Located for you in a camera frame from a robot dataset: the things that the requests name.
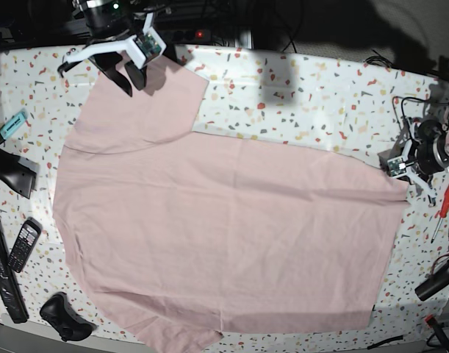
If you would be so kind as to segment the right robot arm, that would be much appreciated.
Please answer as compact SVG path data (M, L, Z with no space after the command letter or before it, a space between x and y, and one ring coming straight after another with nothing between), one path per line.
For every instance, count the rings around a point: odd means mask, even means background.
M167 48L154 28L155 11L135 14L124 1L75 1L73 5L84 15L90 38L82 50L66 54L58 74L64 76L89 60L128 96L133 96L134 89L143 90L148 64Z

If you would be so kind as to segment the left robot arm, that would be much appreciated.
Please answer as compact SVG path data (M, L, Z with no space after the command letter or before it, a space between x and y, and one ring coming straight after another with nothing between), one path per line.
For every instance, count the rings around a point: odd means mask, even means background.
M444 109L440 118L413 118L401 113L398 141L392 149L379 155L381 169L387 176L416 185L434 206L437 190L432 185L433 176L449 172L449 101L415 97L396 100L400 106L410 101Z

